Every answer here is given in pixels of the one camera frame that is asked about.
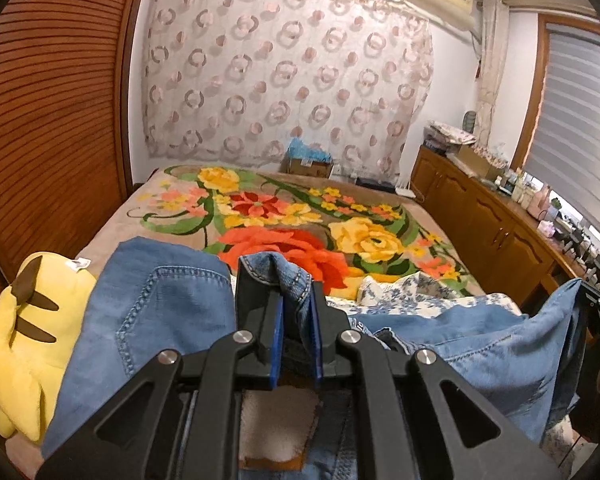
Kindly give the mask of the blue denim jeans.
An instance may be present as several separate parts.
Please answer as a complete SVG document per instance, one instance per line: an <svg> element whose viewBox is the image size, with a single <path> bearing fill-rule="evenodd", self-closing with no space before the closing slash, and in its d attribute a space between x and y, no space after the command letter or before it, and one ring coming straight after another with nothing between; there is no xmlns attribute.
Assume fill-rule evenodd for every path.
<svg viewBox="0 0 600 480"><path fill-rule="evenodd" d="M315 381L312 276L277 252L238 260L284 298L275 389L237 373L237 272L212 255L137 237L88 298L42 444L42 479L267 479L249 445L300 424L299 479L555 479L546 430L576 400L585 318L579 281L535 315L454 307L435 318L347 315L351 375Z"/></svg>

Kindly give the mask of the brown wooden sideboard cabinet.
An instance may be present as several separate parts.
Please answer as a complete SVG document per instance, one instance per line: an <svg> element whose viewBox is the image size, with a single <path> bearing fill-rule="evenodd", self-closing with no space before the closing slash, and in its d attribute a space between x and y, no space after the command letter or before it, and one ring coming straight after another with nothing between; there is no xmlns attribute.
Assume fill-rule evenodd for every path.
<svg viewBox="0 0 600 480"><path fill-rule="evenodd" d="M534 313L560 285L584 275L521 206L429 148L419 149L410 185L484 292L504 292Z"/></svg>

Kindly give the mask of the blue white floral quilt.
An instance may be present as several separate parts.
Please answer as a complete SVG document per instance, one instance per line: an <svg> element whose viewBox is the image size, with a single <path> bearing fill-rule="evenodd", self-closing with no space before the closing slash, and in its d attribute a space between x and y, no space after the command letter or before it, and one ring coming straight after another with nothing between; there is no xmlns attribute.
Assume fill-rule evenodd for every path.
<svg viewBox="0 0 600 480"><path fill-rule="evenodd" d="M331 294L326 302L329 307L343 310L351 316L388 314L435 318L454 307L479 306L501 307L513 315L522 315L518 306L505 294L494 292L463 296L458 290L422 272L404 276L393 283L381 283L366 276L360 284L353 286L352 299L337 298Z"/></svg>

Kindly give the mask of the floral brown blanket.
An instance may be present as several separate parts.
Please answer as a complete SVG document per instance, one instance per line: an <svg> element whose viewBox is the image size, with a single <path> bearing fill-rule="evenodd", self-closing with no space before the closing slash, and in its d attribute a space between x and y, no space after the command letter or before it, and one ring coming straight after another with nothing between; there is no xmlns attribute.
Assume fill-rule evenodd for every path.
<svg viewBox="0 0 600 480"><path fill-rule="evenodd" d="M124 240L146 237L219 257L279 252L325 286L355 298L363 278L416 272L464 296L482 289L445 232L401 196L323 178L221 166L156 171L81 250L99 274Z"/></svg>

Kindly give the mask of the pink bottle on sideboard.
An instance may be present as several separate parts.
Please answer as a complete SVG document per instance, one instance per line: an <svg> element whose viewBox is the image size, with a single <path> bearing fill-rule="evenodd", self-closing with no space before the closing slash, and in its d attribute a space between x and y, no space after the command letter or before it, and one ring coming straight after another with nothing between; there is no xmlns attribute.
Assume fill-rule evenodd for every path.
<svg viewBox="0 0 600 480"><path fill-rule="evenodd" d="M542 221L545 219L547 211L550 209L550 191L552 188L544 183L542 188L536 192L527 207L527 212L535 220Z"/></svg>

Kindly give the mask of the cardboard box with blue cloth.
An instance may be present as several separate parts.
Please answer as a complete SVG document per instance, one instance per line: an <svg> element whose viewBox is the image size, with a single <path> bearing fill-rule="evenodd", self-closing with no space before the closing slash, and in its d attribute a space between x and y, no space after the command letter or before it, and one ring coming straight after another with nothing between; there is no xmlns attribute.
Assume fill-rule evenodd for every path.
<svg viewBox="0 0 600 480"><path fill-rule="evenodd" d="M332 155L317 145L306 145L300 138L293 138L283 161L286 174L303 177L329 178L334 161Z"/></svg>

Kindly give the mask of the grey zebra window blind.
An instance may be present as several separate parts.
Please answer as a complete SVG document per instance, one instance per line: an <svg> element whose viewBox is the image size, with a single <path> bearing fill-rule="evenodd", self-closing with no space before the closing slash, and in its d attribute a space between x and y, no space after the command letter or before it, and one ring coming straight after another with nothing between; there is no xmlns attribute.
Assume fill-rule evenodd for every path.
<svg viewBox="0 0 600 480"><path fill-rule="evenodd" d="M600 35L550 24L542 99L524 169L600 232Z"/></svg>

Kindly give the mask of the cardboard box on sideboard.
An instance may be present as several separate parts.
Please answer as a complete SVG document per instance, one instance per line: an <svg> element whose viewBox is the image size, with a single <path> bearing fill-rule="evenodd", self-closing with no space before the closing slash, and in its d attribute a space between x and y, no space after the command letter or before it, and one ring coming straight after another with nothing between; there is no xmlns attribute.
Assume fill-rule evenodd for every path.
<svg viewBox="0 0 600 480"><path fill-rule="evenodd" d="M456 154L457 158L478 178L494 181L504 174L508 165L505 159L491 154L484 146L476 148L463 145Z"/></svg>

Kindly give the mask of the pink circle pattern curtain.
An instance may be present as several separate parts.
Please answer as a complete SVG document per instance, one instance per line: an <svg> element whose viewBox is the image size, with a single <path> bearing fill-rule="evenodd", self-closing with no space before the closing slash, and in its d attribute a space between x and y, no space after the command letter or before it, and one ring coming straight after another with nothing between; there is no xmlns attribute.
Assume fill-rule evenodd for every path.
<svg viewBox="0 0 600 480"><path fill-rule="evenodd" d="M261 167L300 141L391 178L433 74L428 22L382 0L150 0L145 145Z"/></svg>

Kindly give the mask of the yellow plush toy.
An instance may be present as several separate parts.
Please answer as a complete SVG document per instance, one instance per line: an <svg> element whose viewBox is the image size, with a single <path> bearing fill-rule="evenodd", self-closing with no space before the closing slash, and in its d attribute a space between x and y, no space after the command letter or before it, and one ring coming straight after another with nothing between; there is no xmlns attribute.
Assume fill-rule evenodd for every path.
<svg viewBox="0 0 600 480"><path fill-rule="evenodd" d="M96 278L87 258L35 252L0 295L0 435L39 444Z"/></svg>

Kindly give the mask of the beige tied side curtain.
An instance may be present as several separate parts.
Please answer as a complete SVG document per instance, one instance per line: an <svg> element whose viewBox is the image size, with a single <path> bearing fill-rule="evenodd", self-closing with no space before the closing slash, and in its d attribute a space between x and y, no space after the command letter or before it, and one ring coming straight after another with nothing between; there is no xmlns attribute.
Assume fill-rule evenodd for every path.
<svg viewBox="0 0 600 480"><path fill-rule="evenodd" d="M508 49L509 6L503 0L482 0L482 40L475 136L489 143L495 103Z"/></svg>

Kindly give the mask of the brown louvered wardrobe door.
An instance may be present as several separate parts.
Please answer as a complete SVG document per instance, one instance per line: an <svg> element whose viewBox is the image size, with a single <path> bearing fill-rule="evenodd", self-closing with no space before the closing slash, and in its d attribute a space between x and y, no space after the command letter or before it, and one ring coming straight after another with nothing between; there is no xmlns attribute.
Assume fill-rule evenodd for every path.
<svg viewBox="0 0 600 480"><path fill-rule="evenodd" d="M140 0L0 0L0 284L76 254L130 195Z"/></svg>

